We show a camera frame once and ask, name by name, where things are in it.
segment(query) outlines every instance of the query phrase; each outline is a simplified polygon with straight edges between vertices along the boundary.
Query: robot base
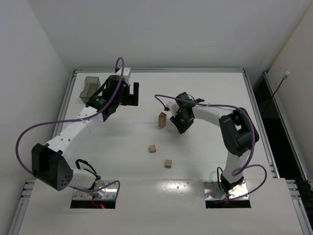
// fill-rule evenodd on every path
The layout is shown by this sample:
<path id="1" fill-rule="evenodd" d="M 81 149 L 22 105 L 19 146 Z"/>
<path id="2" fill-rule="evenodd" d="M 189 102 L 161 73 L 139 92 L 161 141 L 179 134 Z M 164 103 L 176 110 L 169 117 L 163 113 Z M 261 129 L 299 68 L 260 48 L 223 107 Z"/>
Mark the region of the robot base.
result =
<path id="1" fill-rule="evenodd" d="M 114 180 L 99 180 L 97 182 L 97 187 L 100 188 L 113 182 Z M 70 207 L 71 208 L 85 208 L 85 209 L 97 209 L 97 207 L 92 203 L 92 197 L 94 196 L 94 203 L 99 205 L 99 208 L 102 208 L 103 205 L 104 209 L 115 209 L 115 198 L 116 192 L 118 188 L 118 183 L 113 184 L 107 188 L 104 188 L 96 193 L 86 193 L 81 192 L 74 189 L 72 202 Z"/>
<path id="2" fill-rule="evenodd" d="M 206 208 L 251 208 L 249 195 L 233 201 L 219 202 L 226 198 L 231 199 L 248 193 L 245 180 L 240 185 L 230 190 L 228 195 L 220 190 L 217 180 L 204 181 L 203 188 Z"/>

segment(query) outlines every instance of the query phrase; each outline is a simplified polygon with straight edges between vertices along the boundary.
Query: white tabletop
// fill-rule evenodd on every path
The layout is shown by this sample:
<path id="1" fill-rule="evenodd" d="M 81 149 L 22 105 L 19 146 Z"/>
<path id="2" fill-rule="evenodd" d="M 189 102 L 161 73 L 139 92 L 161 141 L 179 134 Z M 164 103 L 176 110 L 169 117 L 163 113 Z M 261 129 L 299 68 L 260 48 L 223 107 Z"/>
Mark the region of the white tabletop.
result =
<path id="1" fill-rule="evenodd" d="M 109 75 L 77 74 L 66 119 L 76 117 L 84 106 L 79 94 L 86 76 L 98 76 L 103 83 Z M 195 120 L 180 135 L 169 121 L 170 113 L 165 128 L 158 127 L 163 108 L 154 94 L 187 92 L 212 104 L 246 108 L 258 129 L 241 73 L 136 72 L 132 82 L 139 82 L 139 106 L 120 106 L 72 154 L 72 166 L 81 158 L 103 180 L 121 181 L 116 209 L 70 209 L 70 188 L 57 192 L 37 180 L 20 235 L 302 234 L 285 181 L 271 178 L 261 139 L 251 163 L 262 164 L 269 178 L 250 196 L 251 208 L 206 209 L 202 181 L 216 179 L 216 168 L 223 168 L 227 157 L 220 129 Z M 151 144 L 156 153 L 149 153 Z M 166 159 L 173 160 L 171 169 L 164 167 Z M 244 176 L 251 190 L 264 173 L 252 168 Z"/>

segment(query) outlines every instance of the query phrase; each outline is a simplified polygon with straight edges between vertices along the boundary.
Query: wooden block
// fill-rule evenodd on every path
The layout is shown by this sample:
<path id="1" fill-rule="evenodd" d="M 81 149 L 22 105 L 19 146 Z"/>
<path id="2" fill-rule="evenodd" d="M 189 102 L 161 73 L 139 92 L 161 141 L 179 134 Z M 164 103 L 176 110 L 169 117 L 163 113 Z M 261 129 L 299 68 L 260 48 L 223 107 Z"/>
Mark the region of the wooden block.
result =
<path id="1" fill-rule="evenodd" d="M 149 146 L 149 151 L 150 151 L 150 153 L 155 153 L 157 151 L 156 146 L 155 145 L 150 145 Z"/>
<path id="2" fill-rule="evenodd" d="M 172 167 L 172 160 L 166 159 L 165 161 L 165 168 L 171 168 Z"/>
<path id="3" fill-rule="evenodd" d="M 164 128 L 165 124 L 166 124 L 166 114 L 162 112 L 158 116 L 158 126 Z"/>

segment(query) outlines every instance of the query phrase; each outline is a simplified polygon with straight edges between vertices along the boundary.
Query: purple cable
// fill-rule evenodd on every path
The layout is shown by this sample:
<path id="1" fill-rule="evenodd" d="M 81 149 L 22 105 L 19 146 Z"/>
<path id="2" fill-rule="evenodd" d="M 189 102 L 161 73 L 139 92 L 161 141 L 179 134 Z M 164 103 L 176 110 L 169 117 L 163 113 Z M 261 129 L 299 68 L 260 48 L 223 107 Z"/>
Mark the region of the purple cable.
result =
<path id="1" fill-rule="evenodd" d="M 252 135 L 252 144 L 251 144 L 251 151 L 250 151 L 250 155 L 246 161 L 246 163 L 243 165 L 243 167 L 241 168 L 238 168 L 238 169 L 235 169 L 233 170 L 233 172 L 231 173 L 233 176 L 236 176 L 236 175 L 239 175 L 241 172 L 244 171 L 244 169 L 247 168 L 247 166 L 249 165 L 251 159 L 252 159 L 252 156 L 253 156 L 253 153 L 254 153 L 254 146 L 255 146 L 255 135 L 254 135 L 254 128 L 253 128 L 253 124 L 252 124 L 252 121 L 250 119 L 250 117 L 241 109 L 241 108 L 238 108 L 236 106 L 233 106 L 233 105 L 226 105 L 226 104 L 201 104 L 201 103 L 195 103 L 193 101 L 190 101 L 190 100 L 185 100 L 185 99 L 179 99 L 179 98 L 175 98 L 175 97 L 171 97 L 171 96 L 167 96 L 167 95 L 162 95 L 162 94 L 156 94 L 155 95 L 155 98 L 161 102 L 161 104 L 164 106 L 164 108 L 166 108 L 165 104 L 158 98 L 158 97 L 164 97 L 164 98 L 168 98 L 168 99 L 174 99 L 174 100 L 178 100 L 178 101 L 182 101 L 182 102 L 186 102 L 186 103 L 190 103 L 190 104 L 194 104 L 194 105 L 198 105 L 198 106 L 203 106 L 203 107 L 227 107 L 227 108 L 232 108 L 232 109 L 236 109 L 238 110 L 241 114 L 243 114 L 245 116 L 245 118 L 247 119 L 248 123 L 249 123 L 249 126 L 251 128 L 251 135 Z"/>
<path id="2" fill-rule="evenodd" d="M 20 141 L 23 137 L 23 135 L 25 135 L 25 133 L 27 133 L 28 131 L 30 131 L 31 129 L 34 129 L 35 127 L 38 127 L 38 126 L 44 126 L 44 125 L 50 125 L 50 124 L 57 124 L 57 123 L 66 123 L 66 122 L 77 122 L 77 121 L 83 121 L 83 120 L 88 120 L 88 119 L 91 119 L 91 118 L 94 118 L 95 116 L 101 114 L 104 110 L 106 110 L 106 108 L 111 104 L 111 102 L 113 101 L 113 99 L 115 98 L 117 92 L 118 92 L 118 89 L 122 83 L 122 80 L 123 80 L 123 75 L 124 75 L 124 68 L 125 68 L 125 62 L 124 62 L 124 59 L 123 57 L 119 57 L 116 61 L 116 65 L 118 64 L 118 62 L 121 61 L 122 62 L 122 66 L 121 66 L 121 76 L 118 80 L 118 83 L 117 83 L 117 86 L 112 94 L 112 96 L 110 97 L 109 101 L 107 102 L 107 104 L 101 109 L 99 110 L 97 113 L 89 116 L 89 117 L 84 117 L 82 119 L 68 119 L 68 120 L 58 120 L 58 121 L 48 121 L 48 122 L 43 122 L 43 123 L 39 123 L 39 124 L 36 124 L 36 125 L 33 125 L 31 127 L 28 127 L 26 130 L 24 130 L 20 136 L 18 137 L 18 140 L 16 141 L 16 145 L 15 145 L 15 154 L 16 154 L 16 158 L 18 159 L 19 163 L 21 164 L 21 166 L 30 174 L 32 174 L 31 170 L 27 168 L 27 166 L 25 166 L 25 164 L 21 161 L 21 158 L 20 158 L 20 155 L 19 155 L 19 145 L 20 145 Z"/>
<path id="3" fill-rule="evenodd" d="M 258 187 L 254 188 L 253 190 L 249 191 L 248 193 L 244 194 L 244 195 L 241 195 L 241 196 L 238 196 L 238 197 L 234 197 L 234 198 L 229 198 L 229 199 L 224 199 L 224 200 L 220 200 L 218 201 L 219 203 L 222 203 L 222 202 L 228 202 L 228 201 L 232 201 L 232 200 L 235 200 L 235 199 L 239 199 L 239 198 L 242 198 L 242 197 L 245 197 L 253 192 L 255 192 L 256 190 L 258 190 L 266 181 L 267 177 L 268 177 L 268 173 L 266 172 L 266 169 L 264 166 L 260 165 L 260 164 L 252 164 L 252 165 L 249 165 L 246 167 L 246 169 L 248 168 L 251 168 L 251 167 L 260 167 L 263 169 L 265 175 L 264 175 L 264 180 L 258 185 Z"/>
<path id="4" fill-rule="evenodd" d="M 76 188 L 76 187 L 73 187 L 73 189 L 76 189 L 76 190 L 81 191 L 81 192 L 98 192 L 98 191 L 100 191 L 100 190 L 102 190 L 104 188 L 107 188 L 107 187 L 115 184 L 115 183 L 118 183 L 116 196 L 115 196 L 115 199 L 117 199 L 117 196 L 118 196 L 118 193 L 119 193 L 119 188 L 121 186 L 121 182 L 119 180 L 115 180 L 115 181 L 113 181 L 113 182 L 111 182 L 111 183 L 109 183 L 109 184 L 107 184 L 107 185 L 105 185 L 105 186 L 103 186 L 101 188 L 95 189 L 95 190 L 81 189 L 81 188 Z"/>

